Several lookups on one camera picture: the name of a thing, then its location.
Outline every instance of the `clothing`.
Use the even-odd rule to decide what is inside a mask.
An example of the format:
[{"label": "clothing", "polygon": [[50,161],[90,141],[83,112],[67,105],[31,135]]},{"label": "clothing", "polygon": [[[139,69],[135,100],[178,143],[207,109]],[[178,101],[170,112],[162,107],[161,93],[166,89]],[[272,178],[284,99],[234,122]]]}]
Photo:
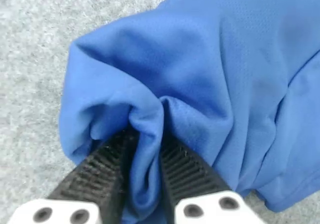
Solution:
[{"label": "clothing", "polygon": [[320,189],[319,10],[320,0],[166,0],[78,38],[61,100],[65,154],[78,164],[93,140],[129,122],[140,131],[124,223],[164,222],[164,127],[233,190],[290,207]]}]

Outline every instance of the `blue shirt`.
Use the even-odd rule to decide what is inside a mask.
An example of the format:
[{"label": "blue shirt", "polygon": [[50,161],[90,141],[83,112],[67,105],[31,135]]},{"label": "blue shirt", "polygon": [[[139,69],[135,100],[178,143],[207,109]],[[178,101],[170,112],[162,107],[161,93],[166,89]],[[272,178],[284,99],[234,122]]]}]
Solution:
[{"label": "blue shirt", "polygon": [[166,0],[75,40],[59,118],[76,164],[140,131],[124,223],[164,222],[164,126],[282,211],[320,189],[320,0]]}]

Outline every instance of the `gray carpet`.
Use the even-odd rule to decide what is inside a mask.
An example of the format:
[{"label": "gray carpet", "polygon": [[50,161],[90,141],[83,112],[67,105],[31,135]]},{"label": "gray carpet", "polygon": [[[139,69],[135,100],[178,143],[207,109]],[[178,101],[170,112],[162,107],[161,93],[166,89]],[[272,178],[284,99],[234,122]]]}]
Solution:
[{"label": "gray carpet", "polygon": [[[73,168],[60,149],[57,116],[68,45],[76,37],[161,0],[0,0],[0,220],[46,194]],[[254,195],[269,224],[320,223],[320,193],[282,213]]]}]

